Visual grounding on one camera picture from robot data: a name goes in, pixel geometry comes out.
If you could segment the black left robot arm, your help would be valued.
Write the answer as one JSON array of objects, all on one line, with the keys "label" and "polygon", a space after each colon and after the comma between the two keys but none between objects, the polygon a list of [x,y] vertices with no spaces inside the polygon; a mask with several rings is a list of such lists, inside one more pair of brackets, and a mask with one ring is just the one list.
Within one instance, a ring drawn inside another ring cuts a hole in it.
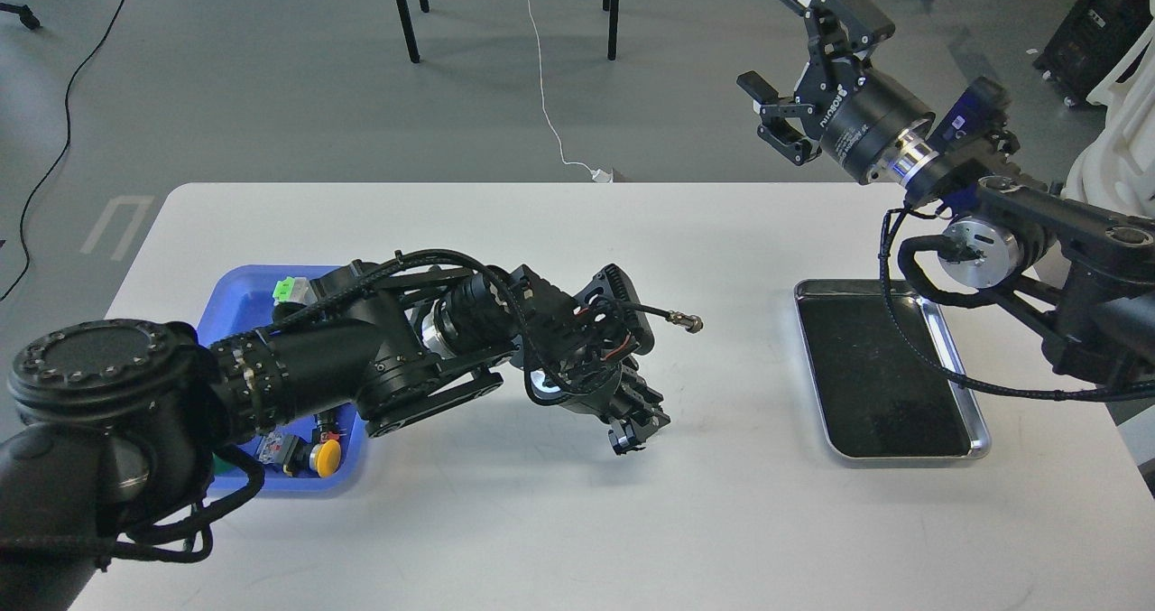
[{"label": "black left robot arm", "polygon": [[277,303],[271,323],[202,345],[174,320],[100,319],[29,341],[7,377],[23,430],[3,441],[3,609],[66,610],[116,559],[199,562],[215,521],[263,489],[243,445],[346,403],[380,437],[494,392],[502,363],[541,407],[593,415],[612,450],[670,417],[640,377],[644,305],[604,266],[566,295],[453,249],[355,261]]}]

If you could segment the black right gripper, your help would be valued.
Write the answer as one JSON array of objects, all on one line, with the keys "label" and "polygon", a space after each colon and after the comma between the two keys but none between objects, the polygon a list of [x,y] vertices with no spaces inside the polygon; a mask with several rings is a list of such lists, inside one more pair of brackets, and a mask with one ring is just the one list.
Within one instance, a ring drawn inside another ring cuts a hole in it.
[{"label": "black right gripper", "polygon": [[[895,23],[871,0],[780,1],[805,22],[808,64],[795,97],[781,97],[757,70],[735,80],[753,100],[757,133],[796,166],[822,150],[857,182],[870,182],[880,155],[904,131],[924,135],[936,122],[919,97],[872,69],[871,55],[896,33]],[[788,120],[799,120],[805,134]]]}]

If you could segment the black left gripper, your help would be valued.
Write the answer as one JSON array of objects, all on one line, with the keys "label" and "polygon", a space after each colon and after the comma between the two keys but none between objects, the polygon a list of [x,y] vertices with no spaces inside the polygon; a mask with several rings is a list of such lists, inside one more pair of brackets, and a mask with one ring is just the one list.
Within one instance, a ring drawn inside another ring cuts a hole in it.
[{"label": "black left gripper", "polygon": [[646,440],[668,426],[671,418],[661,408],[663,394],[640,377],[639,368],[635,357],[625,357],[623,363],[610,368],[609,380],[599,389],[587,394],[564,392],[541,373],[541,405],[595,415],[603,423],[610,423],[609,441],[614,455],[644,450]]}]

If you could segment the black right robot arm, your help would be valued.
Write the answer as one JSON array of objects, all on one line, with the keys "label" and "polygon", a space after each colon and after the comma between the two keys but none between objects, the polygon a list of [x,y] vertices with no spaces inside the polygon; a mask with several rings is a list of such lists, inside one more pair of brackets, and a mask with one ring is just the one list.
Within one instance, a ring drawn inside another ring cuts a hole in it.
[{"label": "black right robot arm", "polygon": [[737,79],[759,137],[800,166],[828,155],[855,182],[897,182],[884,213],[880,289],[891,262],[937,305],[998,306],[1035,331],[1056,374],[1079,392],[1015,389],[953,371],[966,388],[1029,400],[1152,397],[1152,219],[1052,194],[1011,162],[1003,85],[975,79],[941,120],[875,68],[896,27],[870,0],[778,0],[805,24],[808,64],[791,92]]}]

